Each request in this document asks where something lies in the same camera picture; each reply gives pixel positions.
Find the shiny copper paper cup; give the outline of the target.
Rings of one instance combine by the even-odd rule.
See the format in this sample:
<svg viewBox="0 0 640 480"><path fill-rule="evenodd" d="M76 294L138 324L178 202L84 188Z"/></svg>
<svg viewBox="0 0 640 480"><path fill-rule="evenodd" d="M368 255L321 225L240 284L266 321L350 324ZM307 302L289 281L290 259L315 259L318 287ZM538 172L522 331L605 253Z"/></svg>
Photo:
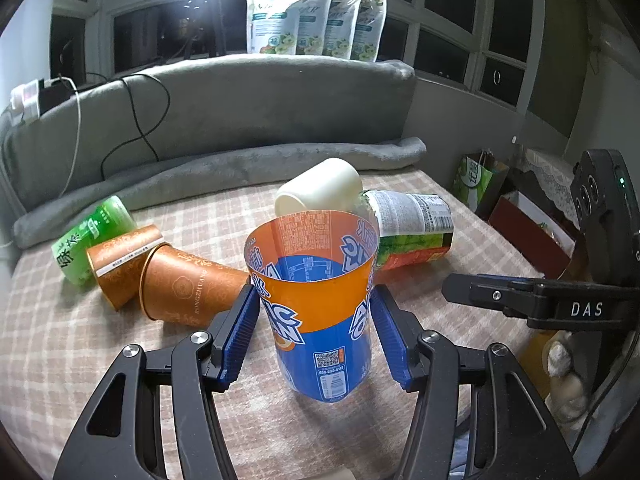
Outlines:
<svg viewBox="0 0 640 480"><path fill-rule="evenodd" d="M137 295L149 252L164 243L160 229L149 224L87 249L96 284L115 311Z"/></svg>

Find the green paper bag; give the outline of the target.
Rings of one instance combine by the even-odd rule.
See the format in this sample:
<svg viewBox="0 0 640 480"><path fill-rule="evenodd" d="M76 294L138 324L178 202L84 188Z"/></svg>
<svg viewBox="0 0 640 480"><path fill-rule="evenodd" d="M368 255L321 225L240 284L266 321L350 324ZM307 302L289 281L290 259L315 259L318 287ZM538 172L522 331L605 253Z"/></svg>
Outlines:
<svg viewBox="0 0 640 480"><path fill-rule="evenodd" d="M488 219L498 202L509 169L489 150L464 155L454 177L452 194L474 214Z"/></svg>

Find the white power strip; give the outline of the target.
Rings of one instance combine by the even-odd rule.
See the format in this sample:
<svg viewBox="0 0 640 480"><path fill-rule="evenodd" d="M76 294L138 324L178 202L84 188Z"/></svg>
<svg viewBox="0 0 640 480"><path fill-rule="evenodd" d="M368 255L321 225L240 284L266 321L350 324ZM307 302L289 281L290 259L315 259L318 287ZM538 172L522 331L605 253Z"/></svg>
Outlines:
<svg viewBox="0 0 640 480"><path fill-rule="evenodd" d="M11 90L9 110L13 125L30 124L40 118L42 89L43 80L34 79Z"/></svg>

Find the black tripod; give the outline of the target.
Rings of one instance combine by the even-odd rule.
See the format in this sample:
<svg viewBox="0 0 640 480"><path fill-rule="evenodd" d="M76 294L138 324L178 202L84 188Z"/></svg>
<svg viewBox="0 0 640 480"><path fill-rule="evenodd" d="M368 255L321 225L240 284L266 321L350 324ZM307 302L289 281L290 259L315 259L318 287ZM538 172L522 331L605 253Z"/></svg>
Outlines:
<svg viewBox="0 0 640 480"><path fill-rule="evenodd" d="M219 58L227 54L221 0L189 1L188 28L183 49L185 60L190 60L193 43L200 39L204 39L210 58Z"/></svg>

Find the black power adapter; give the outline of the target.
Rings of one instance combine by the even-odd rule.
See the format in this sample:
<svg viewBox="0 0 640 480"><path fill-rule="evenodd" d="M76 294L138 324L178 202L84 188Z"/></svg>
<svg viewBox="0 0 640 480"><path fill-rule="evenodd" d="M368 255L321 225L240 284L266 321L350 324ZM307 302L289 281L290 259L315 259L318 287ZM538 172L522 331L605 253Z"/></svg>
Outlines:
<svg viewBox="0 0 640 480"><path fill-rule="evenodd" d="M72 98L75 95L73 87L65 80L53 79L38 81L38 106L39 114L46 114Z"/></svg>

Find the blue orange plastic cup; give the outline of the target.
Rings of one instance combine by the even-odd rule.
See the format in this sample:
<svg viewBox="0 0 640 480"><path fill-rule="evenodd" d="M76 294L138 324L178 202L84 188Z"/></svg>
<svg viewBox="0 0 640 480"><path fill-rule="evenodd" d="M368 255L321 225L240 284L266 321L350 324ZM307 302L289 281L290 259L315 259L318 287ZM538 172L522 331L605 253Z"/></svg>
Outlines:
<svg viewBox="0 0 640 480"><path fill-rule="evenodd" d="M337 210L286 214L247 237L245 263L293 390L333 403L367 377L377 253L378 228Z"/></svg>

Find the white refill pouch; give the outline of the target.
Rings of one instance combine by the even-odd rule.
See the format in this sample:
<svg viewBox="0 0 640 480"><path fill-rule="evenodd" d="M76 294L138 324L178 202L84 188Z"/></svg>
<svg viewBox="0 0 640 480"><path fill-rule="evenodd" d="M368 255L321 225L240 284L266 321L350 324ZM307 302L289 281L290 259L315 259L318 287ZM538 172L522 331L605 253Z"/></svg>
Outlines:
<svg viewBox="0 0 640 480"><path fill-rule="evenodd" d="M246 0L249 54L293 55L303 0Z"/></svg>
<svg viewBox="0 0 640 480"><path fill-rule="evenodd" d="M360 0L350 58L375 62L387 14L387 0Z"/></svg>
<svg viewBox="0 0 640 480"><path fill-rule="evenodd" d="M352 53L361 0L331 0L322 54L348 60Z"/></svg>
<svg viewBox="0 0 640 480"><path fill-rule="evenodd" d="M299 8L297 55L322 55L331 0L303 0Z"/></svg>

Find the white plastic cup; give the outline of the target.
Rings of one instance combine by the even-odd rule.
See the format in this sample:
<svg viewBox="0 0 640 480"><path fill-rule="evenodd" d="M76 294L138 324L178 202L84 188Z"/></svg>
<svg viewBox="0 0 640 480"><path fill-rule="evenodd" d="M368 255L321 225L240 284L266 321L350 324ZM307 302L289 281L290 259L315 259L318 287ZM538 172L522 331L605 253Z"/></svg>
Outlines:
<svg viewBox="0 0 640 480"><path fill-rule="evenodd" d="M361 192L358 171L344 159L328 158L278 189L274 213L282 217L305 210L350 211Z"/></svg>

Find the matte orange paper cup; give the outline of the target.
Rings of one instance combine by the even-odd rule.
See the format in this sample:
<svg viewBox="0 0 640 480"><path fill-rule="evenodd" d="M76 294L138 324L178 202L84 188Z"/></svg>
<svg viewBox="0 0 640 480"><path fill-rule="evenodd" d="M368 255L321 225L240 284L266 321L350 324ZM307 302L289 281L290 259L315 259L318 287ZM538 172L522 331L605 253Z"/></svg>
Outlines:
<svg viewBox="0 0 640 480"><path fill-rule="evenodd" d="M142 268L140 306L152 321L206 327L232 307L249 279L245 271L161 244Z"/></svg>

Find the green tea cup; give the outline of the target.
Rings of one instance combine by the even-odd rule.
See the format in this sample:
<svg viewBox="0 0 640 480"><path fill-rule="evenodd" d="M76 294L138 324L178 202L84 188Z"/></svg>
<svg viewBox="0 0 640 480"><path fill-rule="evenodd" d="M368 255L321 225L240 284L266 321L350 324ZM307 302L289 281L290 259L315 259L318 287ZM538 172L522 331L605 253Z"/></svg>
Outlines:
<svg viewBox="0 0 640 480"><path fill-rule="evenodd" d="M81 286L92 279L87 250L135 228L122 200L113 195L52 244L53 259L70 284Z"/></svg>

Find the grey fleece blanket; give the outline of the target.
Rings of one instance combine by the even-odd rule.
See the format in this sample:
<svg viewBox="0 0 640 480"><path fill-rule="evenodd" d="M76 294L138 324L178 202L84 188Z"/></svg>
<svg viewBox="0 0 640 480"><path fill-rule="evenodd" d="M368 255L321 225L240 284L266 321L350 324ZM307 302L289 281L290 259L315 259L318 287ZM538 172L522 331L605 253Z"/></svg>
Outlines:
<svg viewBox="0 0 640 480"><path fill-rule="evenodd" d="M17 247L61 236L117 195L131 210L291 179L329 157L411 166L416 88L399 61L238 54L109 82L31 124L1 121L1 191Z"/></svg>

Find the plush toy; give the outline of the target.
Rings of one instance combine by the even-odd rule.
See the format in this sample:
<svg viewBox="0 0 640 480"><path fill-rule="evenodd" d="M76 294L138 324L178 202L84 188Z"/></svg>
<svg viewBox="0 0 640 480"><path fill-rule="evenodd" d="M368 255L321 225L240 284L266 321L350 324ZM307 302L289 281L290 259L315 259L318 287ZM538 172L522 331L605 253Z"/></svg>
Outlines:
<svg viewBox="0 0 640 480"><path fill-rule="evenodd" d="M556 332L544 345L542 365L549 378L547 408L560 425L571 425L586 414L589 394L574 369L570 353L571 333Z"/></svg>

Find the red cardboard box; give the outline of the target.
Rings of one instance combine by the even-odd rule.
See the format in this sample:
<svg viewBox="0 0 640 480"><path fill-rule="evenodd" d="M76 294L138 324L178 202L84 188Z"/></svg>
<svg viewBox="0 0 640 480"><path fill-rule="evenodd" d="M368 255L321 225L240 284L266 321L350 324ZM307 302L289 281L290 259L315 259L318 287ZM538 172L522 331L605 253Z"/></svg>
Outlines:
<svg viewBox="0 0 640 480"><path fill-rule="evenodd" d="M546 278L570 264L575 237L521 192L501 196L488 222Z"/></svg>

